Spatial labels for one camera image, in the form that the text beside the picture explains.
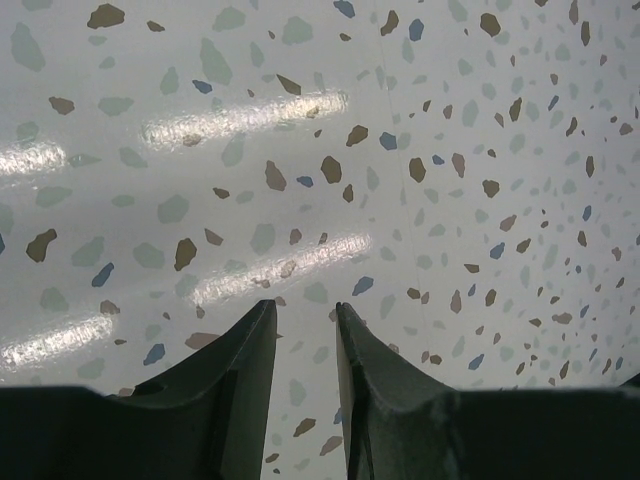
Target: terrazzo floor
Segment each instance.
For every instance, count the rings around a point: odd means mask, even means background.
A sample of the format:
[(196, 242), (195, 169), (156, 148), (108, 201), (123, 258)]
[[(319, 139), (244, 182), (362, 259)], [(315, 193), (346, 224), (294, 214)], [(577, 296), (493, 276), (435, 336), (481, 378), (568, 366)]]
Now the terrazzo floor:
[(275, 298), (263, 478), (337, 480), (337, 301), (454, 387), (637, 374), (639, 10), (4, 5), (0, 384), (127, 394)]

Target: white floor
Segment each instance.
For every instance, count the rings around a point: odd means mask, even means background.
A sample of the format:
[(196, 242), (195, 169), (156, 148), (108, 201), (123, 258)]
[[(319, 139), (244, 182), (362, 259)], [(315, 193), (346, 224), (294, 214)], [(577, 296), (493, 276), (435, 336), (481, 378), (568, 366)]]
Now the white floor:
[(455, 387), (638, 373), (639, 5), (98, 5), (0, 16), (1, 384), (130, 389), (277, 297), (263, 478), (340, 479), (337, 301)]

